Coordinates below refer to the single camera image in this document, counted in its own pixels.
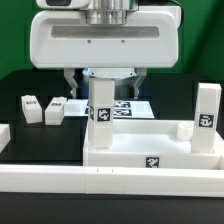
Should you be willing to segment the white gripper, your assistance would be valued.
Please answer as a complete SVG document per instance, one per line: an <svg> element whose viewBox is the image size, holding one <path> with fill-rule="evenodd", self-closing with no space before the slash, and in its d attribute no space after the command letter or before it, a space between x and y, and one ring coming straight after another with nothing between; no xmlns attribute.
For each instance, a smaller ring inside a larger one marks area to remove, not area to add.
<svg viewBox="0 0 224 224"><path fill-rule="evenodd" d="M146 68L172 67L179 57L178 7L141 7L123 25L89 25L82 11L45 10L31 23L30 60L38 68L65 68L77 97L73 68L135 68L129 97L137 99Z"/></svg>

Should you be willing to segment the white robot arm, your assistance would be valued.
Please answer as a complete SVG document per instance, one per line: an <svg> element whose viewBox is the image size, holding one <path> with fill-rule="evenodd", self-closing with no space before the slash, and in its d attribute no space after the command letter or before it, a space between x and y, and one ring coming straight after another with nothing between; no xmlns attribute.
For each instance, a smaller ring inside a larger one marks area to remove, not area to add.
<svg viewBox="0 0 224 224"><path fill-rule="evenodd" d="M110 78L138 96L149 68L178 60L178 29L184 9L176 0L36 0L30 60L37 68L60 68L77 94L74 73Z"/></svg>

